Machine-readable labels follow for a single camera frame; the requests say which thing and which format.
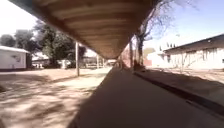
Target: small white building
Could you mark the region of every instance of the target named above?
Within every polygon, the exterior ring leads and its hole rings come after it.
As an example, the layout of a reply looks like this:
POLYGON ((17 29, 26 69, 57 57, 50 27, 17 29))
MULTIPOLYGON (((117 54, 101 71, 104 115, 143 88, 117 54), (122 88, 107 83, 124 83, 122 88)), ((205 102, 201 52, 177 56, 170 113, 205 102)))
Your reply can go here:
POLYGON ((28 53, 24 49, 0 46, 0 70, 26 69, 28 53))

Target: sandy ground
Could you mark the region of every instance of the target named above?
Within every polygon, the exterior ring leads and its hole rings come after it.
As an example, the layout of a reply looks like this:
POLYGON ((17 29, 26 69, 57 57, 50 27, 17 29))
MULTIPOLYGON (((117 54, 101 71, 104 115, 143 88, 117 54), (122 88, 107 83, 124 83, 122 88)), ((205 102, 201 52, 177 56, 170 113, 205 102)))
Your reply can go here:
POLYGON ((109 70, 0 73, 0 118, 6 128, 65 128, 109 70))

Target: roof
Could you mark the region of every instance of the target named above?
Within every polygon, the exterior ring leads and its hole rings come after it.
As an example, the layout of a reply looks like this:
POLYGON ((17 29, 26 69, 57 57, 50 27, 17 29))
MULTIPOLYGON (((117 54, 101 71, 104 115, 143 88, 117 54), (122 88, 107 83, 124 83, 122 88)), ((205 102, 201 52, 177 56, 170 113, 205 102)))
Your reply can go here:
POLYGON ((117 58, 158 0, 10 0, 104 58, 117 58))
POLYGON ((43 54, 43 52, 37 52, 35 54, 32 54, 32 61, 35 60, 47 60, 49 59, 49 57, 45 54, 43 54))
POLYGON ((7 47, 7 46, 0 46, 0 50, 4 51, 12 51, 12 52, 23 52, 23 53, 29 53, 28 51, 20 48, 13 48, 13 47, 7 47))
POLYGON ((224 34, 165 50, 166 54, 199 51, 207 48, 224 48, 224 34))

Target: support post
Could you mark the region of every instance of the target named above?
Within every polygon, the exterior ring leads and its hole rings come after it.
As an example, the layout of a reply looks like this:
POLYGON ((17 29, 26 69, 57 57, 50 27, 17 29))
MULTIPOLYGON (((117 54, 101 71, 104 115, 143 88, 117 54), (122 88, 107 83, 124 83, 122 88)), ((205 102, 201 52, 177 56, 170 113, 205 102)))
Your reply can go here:
POLYGON ((79 76, 79 43, 75 44, 75 64, 76 64, 76 75, 79 76))
POLYGON ((132 49, 132 41, 129 43, 129 57, 130 57, 130 68, 133 70, 133 49, 132 49))
POLYGON ((100 65, 99 65, 99 55, 98 54, 96 56, 96 66, 97 66, 97 69, 100 68, 100 65))

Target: white building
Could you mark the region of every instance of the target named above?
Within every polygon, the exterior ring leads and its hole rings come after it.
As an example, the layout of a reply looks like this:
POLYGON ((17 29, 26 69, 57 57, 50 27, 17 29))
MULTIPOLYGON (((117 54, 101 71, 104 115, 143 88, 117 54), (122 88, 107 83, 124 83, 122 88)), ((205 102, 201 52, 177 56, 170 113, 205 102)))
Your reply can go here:
POLYGON ((165 50, 172 68, 224 69, 224 34, 165 50))
POLYGON ((26 69, 27 53, 24 49, 0 46, 0 70, 26 69))

